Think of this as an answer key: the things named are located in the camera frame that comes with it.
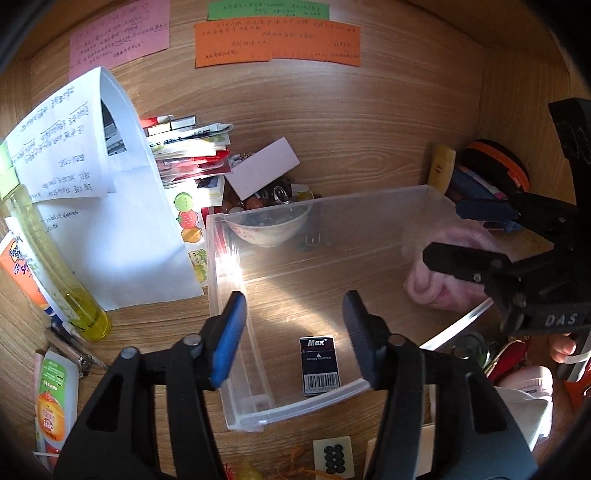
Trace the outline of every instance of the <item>strawberry sticker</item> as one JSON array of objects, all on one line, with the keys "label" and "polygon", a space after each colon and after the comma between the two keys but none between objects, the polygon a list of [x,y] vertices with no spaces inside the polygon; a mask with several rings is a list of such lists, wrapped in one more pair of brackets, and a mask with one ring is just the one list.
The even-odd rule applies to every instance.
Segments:
[{"label": "strawberry sticker", "polygon": [[179,212],[177,222],[179,223],[181,228],[185,230],[190,230],[195,225],[197,225],[197,214],[192,210],[189,210],[187,212]]}]

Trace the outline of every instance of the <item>barcode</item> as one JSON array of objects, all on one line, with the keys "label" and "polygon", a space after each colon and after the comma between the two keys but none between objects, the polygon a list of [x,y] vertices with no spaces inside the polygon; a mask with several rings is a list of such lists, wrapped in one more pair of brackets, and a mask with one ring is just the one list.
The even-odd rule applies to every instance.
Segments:
[{"label": "barcode", "polygon": [[339,374],[304,375],[304,394],[324,393],[339,388]]}]

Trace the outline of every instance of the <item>stack of cards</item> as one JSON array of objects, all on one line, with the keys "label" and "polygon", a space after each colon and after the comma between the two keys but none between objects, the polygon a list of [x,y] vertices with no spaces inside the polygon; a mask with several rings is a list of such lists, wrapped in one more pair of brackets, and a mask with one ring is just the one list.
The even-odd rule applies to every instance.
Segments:
[{"label": "stack of cards", "polygon": [[232,124],[199,127],[194,115],[164,115],[142,120],[164,188],[232,171],[229,132]]}]

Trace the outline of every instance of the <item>green sticky note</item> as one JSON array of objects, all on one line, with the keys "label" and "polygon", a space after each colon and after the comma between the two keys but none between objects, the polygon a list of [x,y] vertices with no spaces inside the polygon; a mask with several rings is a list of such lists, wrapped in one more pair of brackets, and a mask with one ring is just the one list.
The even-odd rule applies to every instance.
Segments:
[{"label": "green sticky note", "polygon": [[239,17],[307,17],[329,20],[329,6],[304,0],[222,0],[209,4],[209,20]]}]

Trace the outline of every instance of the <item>white bowl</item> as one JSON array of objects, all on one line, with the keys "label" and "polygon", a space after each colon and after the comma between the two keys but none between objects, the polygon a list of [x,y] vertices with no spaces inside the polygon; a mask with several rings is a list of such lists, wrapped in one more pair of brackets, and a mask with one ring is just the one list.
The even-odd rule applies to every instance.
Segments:
[{"label": "white bowl", "polygon": [[[251,226],[241,225],[243,222],[237,223],[230,220],[227,220],[227,222],[232,231],[243,240],[246,240],[250,244],[258,245],[259,247],[271,248],[289,240],[297,233],[297,231],[305,224],[310,208],[311,206],[307,207],[305,211],[297,217],[283,223],[278,223],[276,225]],[[247,210],[246,212],[230,214],[230,217],[232,215],[239,215],[240,218],[244,218],[245,215],[249,215],[249,212],[259,213],[262,210],[264,210],[264,208],[257,210]]]}]

